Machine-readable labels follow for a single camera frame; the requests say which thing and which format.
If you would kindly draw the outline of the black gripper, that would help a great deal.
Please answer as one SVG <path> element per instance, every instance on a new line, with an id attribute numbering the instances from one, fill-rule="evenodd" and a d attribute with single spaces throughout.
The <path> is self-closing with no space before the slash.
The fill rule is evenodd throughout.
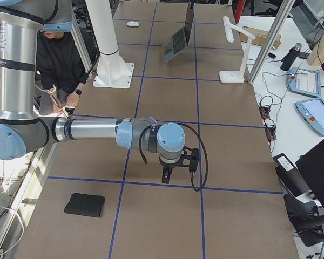
<path id="1" fill-rule="evenodd" d="M 163 173 L 161 177 L 161 181 L 164 184 L 169 184 L 170 183 L 170 177 L 173 171 L 173 168 L 176 167 L 176 163 L 167 163 L 163 161 L 162 159 L 159 159 L 160 164 L 163 167 Z"/>

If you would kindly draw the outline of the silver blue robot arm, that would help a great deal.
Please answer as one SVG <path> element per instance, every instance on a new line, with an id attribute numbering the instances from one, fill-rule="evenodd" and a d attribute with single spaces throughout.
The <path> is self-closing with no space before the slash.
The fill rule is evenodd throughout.
<path id="1" fill-rule="evenodd" d="M 71 11 L 70 1 L 0 1 L 0 159 L 56 142 L 114 138 L 120 147 L 157 153 L 168 183 L 187 154 L 179 125 L 159 126 L 151 117 L 77 120 L 34 113 L 38 31 L 70 31 Z"/>

